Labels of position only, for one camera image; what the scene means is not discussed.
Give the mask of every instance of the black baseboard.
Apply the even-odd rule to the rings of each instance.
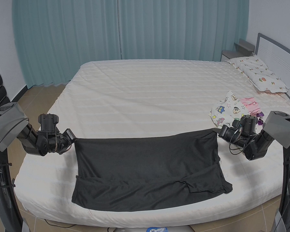
[[[25,87],[23,87],[23,89],[21,91],[19,91],[19,93],[14,97],[14,99],[12,99],[12,102],[18,102],[19,99],[27,92],[28,88],[27,85]]]

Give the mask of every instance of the cartoon character print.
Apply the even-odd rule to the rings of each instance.
[[[227,100],[228,100],[228,98],[229,98],[229,97],[226,97],[226,98],[224,98],[224,100],[221,100],[221,101],[219,101],[219,102],[220,102],[220,104],[222,105],[222,104],[226,103],[226,102],[227,102]]]
[[[216,110],[222,114],[222,112],[224,112],[224,106],[219,106],[216,108]]]
[[[237,107],[237,106],[235,106],[234,108],[233,108],[233,113],[234,114],[238,114],[240,112],[240,109]]]
[[[222,124],[222,122],[224,121],[224,118],[219,118],[216,121],[217,121],[217,125]]]
[[[235,96],[235,94],[231,95],[232,100],[236,101],[237,97]]]

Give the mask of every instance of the wall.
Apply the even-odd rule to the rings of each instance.
[[[290,0],[250,0],[246,40],[262,33],[290,49]]]
[[[0,74],[12,100],[26,85],[14,43],[12,0],[0,0]]]

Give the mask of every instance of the white headboard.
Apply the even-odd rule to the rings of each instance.
[[[290,88],[290,49],[259,33],[255,53]]]

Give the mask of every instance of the black cloth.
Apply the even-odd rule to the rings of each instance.
[[[100,211],[176,207],[232,191],[212,129],[168,137],[77,139],[72,202]]]

